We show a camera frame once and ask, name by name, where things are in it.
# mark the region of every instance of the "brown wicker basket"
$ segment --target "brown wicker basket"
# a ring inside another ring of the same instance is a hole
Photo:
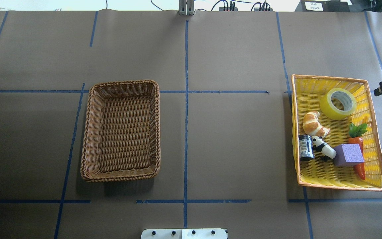
[[[159,86],[99,83],[89,90],[81,176],[89,182],[148,179],[160,169]]]

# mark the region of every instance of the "roll of tape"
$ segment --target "roll of tape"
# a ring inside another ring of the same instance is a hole
[[[339,100],[343,105],[344,110],[337,109],[337,107],[332,104],[331,99]],[[319,107],[328,118],[341,120],[351,115],[356,110],[356,99],[349,91],[341,88],[334,88],[321,98]]]

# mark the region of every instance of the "toy croissant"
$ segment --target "toy croissant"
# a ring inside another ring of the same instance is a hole
[[[318,117],[320,113],[317,111],[311,111],[304,115],[303,118],[303,130],[307,135],[318,136],[325,138],[329,133],[329,128],[323,127],[319,121]]]

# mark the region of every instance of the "purple block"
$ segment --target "purple block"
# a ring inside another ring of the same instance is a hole
[[[354,166],[365,162],[358,144],[341,144],[334,148],[337,155],[334,164],[338,167]]]

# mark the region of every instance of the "carrot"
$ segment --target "carrot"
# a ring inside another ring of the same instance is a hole
[[[358,144],[363,155],[363,139],[361,137],[349,138],[349,144]],[[365,180],[365,163],[360,163],[353,166],[355,174],[359,175],[362,180]]]
[[[358,144],[360,151],[363,156],[363,139],[362,134],[368,132],[366,129],[368,127],[367,124],[361,124],[359,126],[355,126],[353,123],[349,125],[349,144]],[[360,163],[353,166],[355,174],[359,175],[362,180],[365,180],[365,163]]]

